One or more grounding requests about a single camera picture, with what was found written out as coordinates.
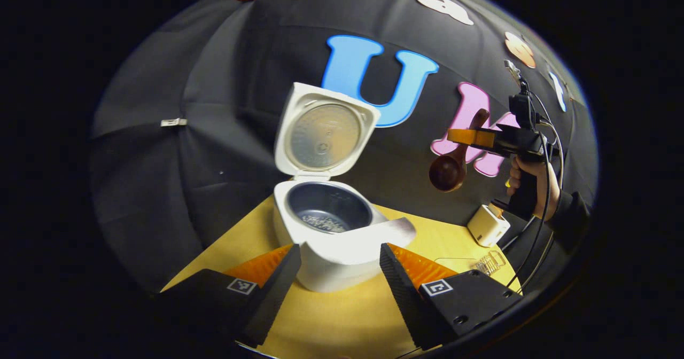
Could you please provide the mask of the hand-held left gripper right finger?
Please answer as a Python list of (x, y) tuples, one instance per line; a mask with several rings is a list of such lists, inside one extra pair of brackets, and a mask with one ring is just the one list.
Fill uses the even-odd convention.
[(457, 273), (392, 243), (379, 266), (417, 348), (447, 345), (491, 324), (523, 296), (477, 269)]

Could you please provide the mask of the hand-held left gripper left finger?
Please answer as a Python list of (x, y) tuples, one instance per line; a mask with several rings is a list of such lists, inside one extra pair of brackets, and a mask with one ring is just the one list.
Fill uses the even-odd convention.
[(156, 295), (171, 324), (200, 338), (263, 345), (301, 266), (289, 244), (224, 272), (200, 269)]

